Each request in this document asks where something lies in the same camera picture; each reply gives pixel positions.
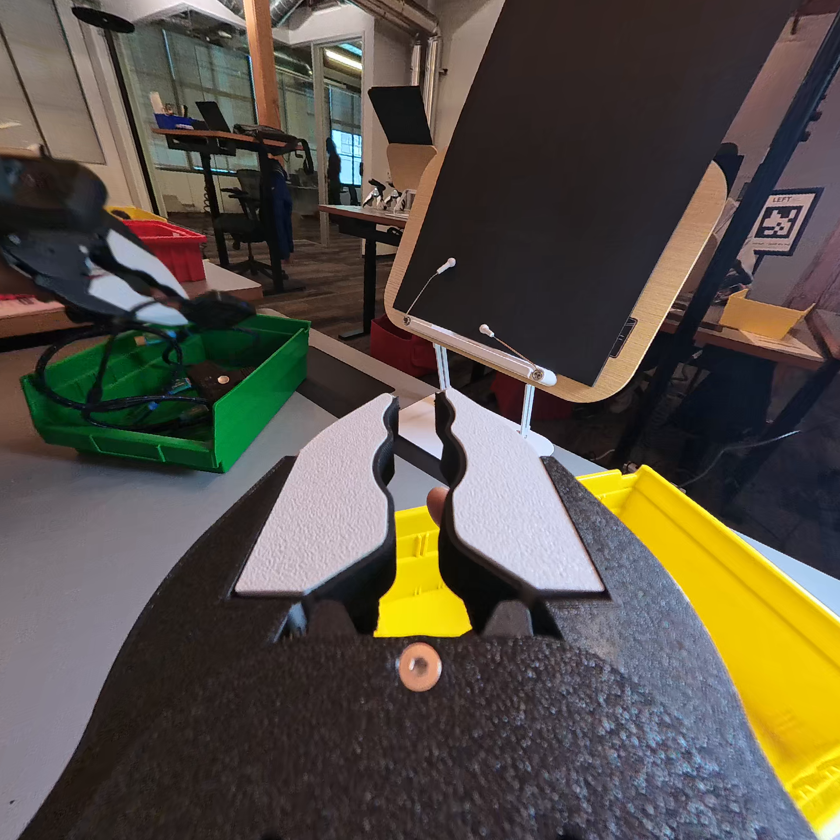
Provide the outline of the yellow plastic bin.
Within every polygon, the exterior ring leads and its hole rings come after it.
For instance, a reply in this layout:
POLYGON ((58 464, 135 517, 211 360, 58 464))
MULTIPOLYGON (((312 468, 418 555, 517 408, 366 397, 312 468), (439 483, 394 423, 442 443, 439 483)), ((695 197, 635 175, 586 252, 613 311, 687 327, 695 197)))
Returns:
POLYGON ((785 791, 838 838, 838 616, 651 468, 577 480, 687 595, 785 791))

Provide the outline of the yellow cardboard tray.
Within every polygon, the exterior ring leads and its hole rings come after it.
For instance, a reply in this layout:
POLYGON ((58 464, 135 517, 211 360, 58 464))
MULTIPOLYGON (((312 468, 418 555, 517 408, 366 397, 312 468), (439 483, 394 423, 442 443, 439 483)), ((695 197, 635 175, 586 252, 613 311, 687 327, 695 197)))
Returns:
POLYGON ((759 337, 771 342, 783 341, 793 328, 814 309, 794 310, 756 301, 747 290, 737 291, 726 300, 718 323, 726 329, 759 337))

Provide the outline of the black panel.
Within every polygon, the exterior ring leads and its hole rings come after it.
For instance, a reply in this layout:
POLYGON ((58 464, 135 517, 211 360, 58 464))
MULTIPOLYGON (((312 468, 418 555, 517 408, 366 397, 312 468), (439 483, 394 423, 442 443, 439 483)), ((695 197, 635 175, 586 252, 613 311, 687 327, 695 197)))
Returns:
POLYGON ((434 144, 419 86, 371 87, 367 93, 389 144, 434 144))

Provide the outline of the red plastic bin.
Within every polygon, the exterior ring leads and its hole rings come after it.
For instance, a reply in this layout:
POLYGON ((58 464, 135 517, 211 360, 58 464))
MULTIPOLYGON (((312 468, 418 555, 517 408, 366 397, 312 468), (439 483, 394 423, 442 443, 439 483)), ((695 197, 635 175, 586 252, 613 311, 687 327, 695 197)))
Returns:
POLYGON ((204 234, 160 219, 126 219, 124 224, 179 282, 205 280, 203 247, 207 237, 204 234))

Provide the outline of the red bag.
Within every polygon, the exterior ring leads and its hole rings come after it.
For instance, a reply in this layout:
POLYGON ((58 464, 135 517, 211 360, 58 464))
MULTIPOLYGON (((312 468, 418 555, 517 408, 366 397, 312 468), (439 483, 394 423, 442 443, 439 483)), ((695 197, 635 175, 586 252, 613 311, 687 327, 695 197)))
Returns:
POLYGON ((397 328, 386 315, 371 322, 370 355, 416 378, 437 372, 433 343, 397 328))

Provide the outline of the black office chair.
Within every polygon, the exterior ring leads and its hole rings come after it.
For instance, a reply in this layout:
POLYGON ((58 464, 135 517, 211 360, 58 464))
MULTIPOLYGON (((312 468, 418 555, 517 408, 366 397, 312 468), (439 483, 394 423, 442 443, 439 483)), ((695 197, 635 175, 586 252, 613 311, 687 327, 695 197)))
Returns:
MULTIPOLYGON (((269 226, 262 207, 261 172, 240 169, 235 175, 238 186, 225 187, 223 193, 238 201, 240 212, 219 214, 213 221, 213 229, 216 234, 230 237, 234 249, 240 249, 242 245, 245 245, 248 257, 238 263, 221 261, 220 264, 240 275, 263 276, 273 280, 275 273, 272 265, 257 260, 253 252, 253 245, 269 243, 269 226)), ((288 261, 294 254, 295 240, 292 226, 292 200, 287 176, 277 163, 270 165, 269 196, 274 212, 275 242, 282 263, 288 261)))

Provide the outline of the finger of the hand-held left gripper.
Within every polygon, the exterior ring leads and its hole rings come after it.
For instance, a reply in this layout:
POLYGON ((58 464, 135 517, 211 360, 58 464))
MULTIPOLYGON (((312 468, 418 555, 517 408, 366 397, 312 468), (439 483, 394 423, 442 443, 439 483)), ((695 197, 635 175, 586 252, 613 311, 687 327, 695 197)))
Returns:
POLYGON ((109 230, 106 234, 108 253, 116 268, 110 272, 123 277, 126 272, 141 275, 146 282, 162 290, 164 294, 178 301, 189 301, 186 291, 171 271, 154 254, 127 238, 120 230, 109 230))
POLYGON ((94 316, 121 317, 144 323, 168 323, 169 309, 154 297, 156 287, 140 276, 120 277, 93 267, 87 274, 83 311, 94 316))

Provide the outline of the cluttered wooden desk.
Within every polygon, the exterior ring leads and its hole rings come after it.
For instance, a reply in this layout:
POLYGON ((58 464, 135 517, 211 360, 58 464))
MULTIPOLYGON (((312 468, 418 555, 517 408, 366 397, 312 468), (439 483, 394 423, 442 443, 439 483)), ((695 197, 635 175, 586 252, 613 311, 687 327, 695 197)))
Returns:
POLYGON ((368 337, 375 319, 376 259, 378 245, 398 247, 407 219, 368 206, 320 204, 318 210, 338 221, 339 232, 364 244, 362 322, 357 329, 342 333, 344 342, 368 337))

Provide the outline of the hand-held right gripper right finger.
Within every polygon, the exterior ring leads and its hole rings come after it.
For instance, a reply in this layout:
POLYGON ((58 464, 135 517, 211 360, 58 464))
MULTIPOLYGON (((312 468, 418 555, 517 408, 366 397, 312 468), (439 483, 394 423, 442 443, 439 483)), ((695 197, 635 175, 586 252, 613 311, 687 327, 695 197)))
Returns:
POLYGON ((515 426, 459 391, 437 394, 457 552, 522 595, 606 593, 543 457, 515 426))

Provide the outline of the tan cardboard sheet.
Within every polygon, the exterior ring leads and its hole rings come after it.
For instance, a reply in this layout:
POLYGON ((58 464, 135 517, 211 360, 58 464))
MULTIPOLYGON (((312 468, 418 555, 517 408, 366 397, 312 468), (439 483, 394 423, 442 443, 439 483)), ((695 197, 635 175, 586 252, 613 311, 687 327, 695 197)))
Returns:
POLYGON ((401 194, 415 192, 428 164, 437 153, 433 144, 388 143, 386 157, 390 183, 401 194))

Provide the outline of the braided hdmi cable green plugs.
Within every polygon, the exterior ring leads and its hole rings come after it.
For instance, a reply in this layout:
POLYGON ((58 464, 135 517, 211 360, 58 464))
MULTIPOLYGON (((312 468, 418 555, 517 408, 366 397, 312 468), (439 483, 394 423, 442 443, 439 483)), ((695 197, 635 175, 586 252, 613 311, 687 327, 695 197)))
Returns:
POLYGON ((35 389, 40 394, 59 406, 76 411, 86 424, 121 432, 166 434, 179 428, 194 427, 207 422, 212 415, 212 407, 207 399, 175 392, 176 380, 184 378, 185 373, 183 351, 177 331, 129 321, 127 323, 118 322, 117 325, 111 327, 99 324, 69 331, 68 334, 49 345, 40 355, 32 378, 35 389), (108 370, 116 339, 130 329, 139 331, 140 335, 143 336, 153 335, 163 342, 162 360, 171 370, 169 386, 161 394, 132 395, 105 400, 102 396, 104 376, 108 370), (47 381, 48 364, 53 361, 59 351, 72 343, 101 337, 105 337, 106 342, 101 352, 98 371, 85 400, 83 402, 74 401, 56 392, 47 381), (178 416, 173 416, 161 422, 149 423, 148 420, 153 410, 165 403, 185 404, 188 408, 178 416))

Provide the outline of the black white marker sign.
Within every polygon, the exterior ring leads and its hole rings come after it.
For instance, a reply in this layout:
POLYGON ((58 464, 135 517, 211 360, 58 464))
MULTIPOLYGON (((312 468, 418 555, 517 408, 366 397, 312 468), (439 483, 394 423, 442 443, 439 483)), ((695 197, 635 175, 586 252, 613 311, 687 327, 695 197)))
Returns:
POLYGON ((773 190, 753 227, 751 251, 759 257, 792 256, 823 192, 822 186, 773 190))

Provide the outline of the green plastic bin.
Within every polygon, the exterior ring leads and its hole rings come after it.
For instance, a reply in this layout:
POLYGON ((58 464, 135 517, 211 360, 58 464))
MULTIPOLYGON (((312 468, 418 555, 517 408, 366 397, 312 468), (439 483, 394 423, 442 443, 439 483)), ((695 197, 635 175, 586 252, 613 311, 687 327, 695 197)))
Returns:
MULTIPOLYGON (((185 367, 212 361, 227 369, 256 368, 233 391, 211 405, 207 422, 166 434, 121 432, 85 423, 80 415, 40 394, 32 371, 20 384, 32 424, 48 444, 88 455, 107 455, 155 465, 178 466, 223 474, 228 472, 285 405, 307 375, 310 324, 287 318, 257 315, 232 329, 174 329, 185 367)), ((56 356, 47 366, 48 384, 59 394, 83 402, 98 371, 104 337, 88 349, 56 356)), ((171 370, 162 360, 164 344, 153 335, 127 331, 116 339, 104 376, 105 400, 161 394, 169 386, 171 370)), ((175 392, 197 396, 184 378, 175 392)), ((185 404, 165 403, 148 422, 176 417, 185 404)))

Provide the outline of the black metal pole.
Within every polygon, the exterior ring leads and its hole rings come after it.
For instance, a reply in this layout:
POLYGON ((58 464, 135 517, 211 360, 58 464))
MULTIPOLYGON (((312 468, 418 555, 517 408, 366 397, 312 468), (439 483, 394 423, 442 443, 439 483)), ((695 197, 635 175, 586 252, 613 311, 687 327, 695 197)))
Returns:
POLYGON ((753 224, 760 217, 767 198, 781 178, 797 146, 803 141, 818 106, 835 78, 838 65, 839 16, 836 15, 766 155, 743 191, 738 208, 731 217, 685 315, 671 337, 640 407, 612 452, 611 468, 623 467, 628 462, 655 408, 666 394, 677 364, 684 360, 694 346, 694 339, 702 320, 750 236, 753 224))

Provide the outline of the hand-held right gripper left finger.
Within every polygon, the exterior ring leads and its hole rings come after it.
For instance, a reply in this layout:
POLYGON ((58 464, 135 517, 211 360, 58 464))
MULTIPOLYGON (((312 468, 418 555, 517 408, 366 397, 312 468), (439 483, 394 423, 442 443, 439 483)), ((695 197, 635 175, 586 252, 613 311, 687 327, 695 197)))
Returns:
POLYGON ((237 595, 325 595, 384 562, 395 574, 393 478, 398 401, 378 395, 326 427, 294 459, 237 580, 237 595))

